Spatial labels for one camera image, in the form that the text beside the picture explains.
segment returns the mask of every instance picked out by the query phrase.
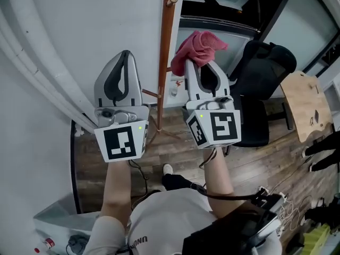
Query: wooden floor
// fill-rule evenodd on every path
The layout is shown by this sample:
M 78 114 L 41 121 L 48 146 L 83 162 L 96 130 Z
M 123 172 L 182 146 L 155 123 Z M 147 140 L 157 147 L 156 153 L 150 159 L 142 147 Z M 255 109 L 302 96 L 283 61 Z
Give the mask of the wooden floor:
M 267 103 L 268 114 L 278 107 Z M 160 184 L 162 165 L 173 165 L 175 174 L 181 174 L 193 182 L 204 184 L 204 171 L 198 168 L 202 162 L 202 152 L 193 142 L 189 129 L 184 124 L 182 113 L 179 109 L 166 109 L 163 114 L 163 129 L 178 135 L 181 140 L 168 136 L 158 136 L 147 149 L 143 157 L 137 160 L 149 177 L 148 189 L 163 190 Z M 337 171 L 336 166 L 331 166 L 323 171 L 308 173 L 311 162 L 317 162 L 329 154 L 322 152 L 316 154 L 307 163 L 301 157 L 305 145 L 312 145 L 312 141 L 301 144 L 296 132 L 288 131 L 285 120 L 269 122 L 270 144 L 262 148 L 232 147 L 229 156 L 225 158 L 229 167 L 235 193 L 252 194 L 258 186 L 264 186 L 275 193 L 288 194 L 288 200 L 300 208 L 300 219 L 308 209 L 311 195 L 314 199 L 324 197 L 330 202 L 336 192 Z M 151 124 L 148 141 L 155 132 Z M 107 164 L 103 162 L 97 141 L 89 133 L 75 139 L 75 172 L 76 184 L 79 193 L 81 209 L 84 213 L 99 211 L 104 191 Z M 144 194 L 144 181 L 137 169 L 132 169 L 132 196 Z M 298 215 L 292 220 L 292 227 L 300 222 Z M 291 232 L 289 227 L 281 237 L 285 245 L 298 231 Z

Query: forearm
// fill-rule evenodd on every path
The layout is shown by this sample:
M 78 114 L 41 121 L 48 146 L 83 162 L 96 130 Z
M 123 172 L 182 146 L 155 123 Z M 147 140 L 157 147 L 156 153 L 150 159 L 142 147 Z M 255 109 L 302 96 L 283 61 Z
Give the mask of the forearm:
M 203 158 L 207 159 L 212 150 L 205 149 Z M 212 195 L 233 196 L 234 188 L 229 175 L 221 147 L 217 148 L 216 157 L 204 167 L 207 193 Z M 218 218 L 222 218 L 236 209 L 243 201 L 225 201 L 208 199 L 209 204 Z
M 108 164 L 101 215 L 117 218 L 126 226 L 131 213 L 131 171 L 129 163 Z

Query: black office chair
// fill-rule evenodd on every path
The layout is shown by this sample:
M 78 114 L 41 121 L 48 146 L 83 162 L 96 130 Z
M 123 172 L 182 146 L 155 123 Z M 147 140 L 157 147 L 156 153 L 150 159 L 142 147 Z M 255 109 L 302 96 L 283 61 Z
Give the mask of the black office chair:
M 261 147 L 269 142 L 265 105 L 280 83 L 296 68 L 295 56 L 285 47 L 273 43 L 250 41 L 243 57 L 230 76 L 235 109 L 241 111 L 242 140 L 239 147 Z

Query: white t-shirt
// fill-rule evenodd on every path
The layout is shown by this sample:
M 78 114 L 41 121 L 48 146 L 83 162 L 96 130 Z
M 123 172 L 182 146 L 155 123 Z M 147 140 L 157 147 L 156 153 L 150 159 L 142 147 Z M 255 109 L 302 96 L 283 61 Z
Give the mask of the white t-shirt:
M 181 254 L 186 237 L 216 220 L 210 211 L 207 198 L 193 189 L 154 193 L 132 212 L 127 242 L 116 218 L 99 217 L 83 254 L 114 255 L 126 244 L 138 255 Z

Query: yellow object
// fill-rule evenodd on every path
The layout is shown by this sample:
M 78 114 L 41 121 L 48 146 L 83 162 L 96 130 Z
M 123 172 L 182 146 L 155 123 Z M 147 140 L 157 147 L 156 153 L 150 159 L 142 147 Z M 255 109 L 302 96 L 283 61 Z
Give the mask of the yellow object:
M 310 233 L 304 233 L 304 248 L 301 255 L 319 255 L 329 236 L 330 228 L 323 224 L 313 229 Z

